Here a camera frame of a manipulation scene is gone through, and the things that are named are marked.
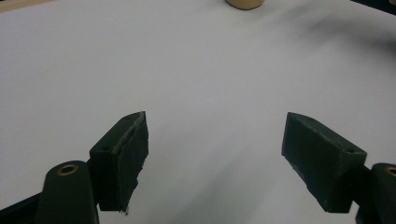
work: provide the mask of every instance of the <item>white table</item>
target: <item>white table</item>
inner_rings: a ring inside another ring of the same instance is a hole
[[[355,223],[280,155],[288,111],[396,161],[396,17],[347,0],[56,0],[0,14],[0,209],[145,110],[128,217],[101,223]]]

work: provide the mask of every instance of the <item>dark object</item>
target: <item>dark object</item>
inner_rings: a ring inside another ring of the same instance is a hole
[[[357,223],[396,223],[396,166],[364,166],[367,153],[315,119],[289,113],[282,155],[323,210],[348,213],[352,201]]]
[[[396,6],[393,5],[389,0],[351,0],[353,2],[360,3],[367,7],[373,7],[378,10],[388,12],[396,16]]]
[[[125,212],[149,154],[148,140],[145,112],[122,118],[91,149],[88,162],[52,168],[43,192],[0,211],[0,223],[99,223],[98,203],[101,210]],[[80,221],[71,221],[70,214]]]

